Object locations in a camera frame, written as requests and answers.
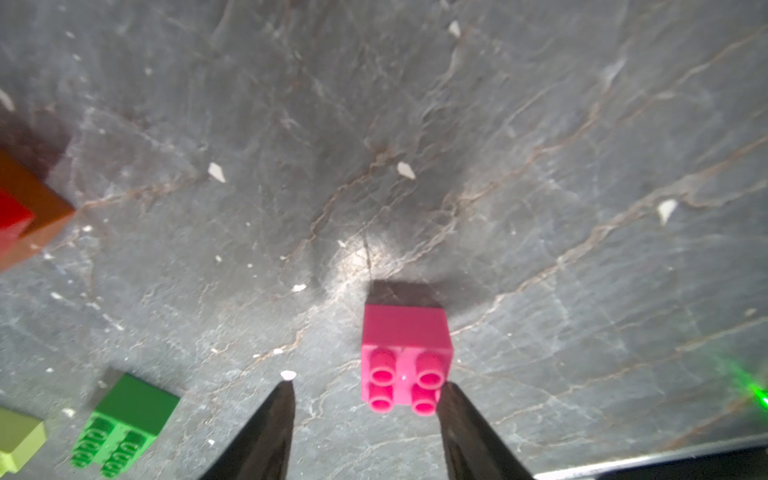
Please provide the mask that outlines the pink lego brick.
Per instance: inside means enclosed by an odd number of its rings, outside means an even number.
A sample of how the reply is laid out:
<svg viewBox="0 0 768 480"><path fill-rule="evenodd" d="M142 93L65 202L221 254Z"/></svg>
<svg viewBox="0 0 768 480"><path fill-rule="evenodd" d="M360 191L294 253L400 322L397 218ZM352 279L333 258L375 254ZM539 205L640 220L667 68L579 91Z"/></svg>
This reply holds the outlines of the pink lego brick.
<svg viewBox="0 0 768 480"><path fill-rule="evenodd" d="M361 342L361 398L380 414L407 405L436 413L454 348L445 310L367 304Z"/></svg>

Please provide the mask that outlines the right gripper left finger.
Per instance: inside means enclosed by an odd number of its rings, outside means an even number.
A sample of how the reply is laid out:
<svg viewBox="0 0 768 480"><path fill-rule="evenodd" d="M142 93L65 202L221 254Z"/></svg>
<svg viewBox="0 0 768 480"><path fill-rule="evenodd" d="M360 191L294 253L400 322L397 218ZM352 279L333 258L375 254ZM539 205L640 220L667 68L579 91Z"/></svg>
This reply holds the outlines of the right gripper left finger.
<svg viewBox="0 0 768 480"><path fill-rule="evenodd" d="M285 479L296 412L292 381L280 381L201 479Z"/></svg>

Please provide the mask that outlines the red lego brick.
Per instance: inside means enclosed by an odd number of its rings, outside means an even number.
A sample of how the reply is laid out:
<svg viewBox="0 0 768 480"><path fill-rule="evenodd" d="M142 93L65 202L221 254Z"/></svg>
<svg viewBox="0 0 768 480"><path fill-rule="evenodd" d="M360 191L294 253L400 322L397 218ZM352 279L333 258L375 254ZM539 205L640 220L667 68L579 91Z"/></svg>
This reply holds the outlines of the red lego brick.
<svg viewBox="0 0 768 480"><path fill-rule="evenodd" d="M34 213L6 190L0 194L0 252L4 255L34 221Z"/></svg>

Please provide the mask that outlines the orange lego brick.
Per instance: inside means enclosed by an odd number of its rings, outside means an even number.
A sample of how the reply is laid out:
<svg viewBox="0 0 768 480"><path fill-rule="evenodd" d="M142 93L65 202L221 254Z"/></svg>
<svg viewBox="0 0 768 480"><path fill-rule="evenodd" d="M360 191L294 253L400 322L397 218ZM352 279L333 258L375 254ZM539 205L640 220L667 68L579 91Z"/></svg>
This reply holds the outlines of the orange lego brick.
<svg viewBox="0 0 768 480"><path fill-rule="evenodd" d="M42 250L76 209L11 155L1 152L1 271Z"/></svg>

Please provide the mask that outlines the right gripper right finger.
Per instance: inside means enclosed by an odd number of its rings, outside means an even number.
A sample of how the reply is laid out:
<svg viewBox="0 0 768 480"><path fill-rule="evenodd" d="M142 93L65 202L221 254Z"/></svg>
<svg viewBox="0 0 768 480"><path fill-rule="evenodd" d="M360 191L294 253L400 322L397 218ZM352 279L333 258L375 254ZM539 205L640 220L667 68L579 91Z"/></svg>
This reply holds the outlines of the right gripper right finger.
<svg viewBox="0 0 768 480"><path fill-rule="evenodd" d="M456 383L442 386L437 416L449 479L534 479Z"/></svg>

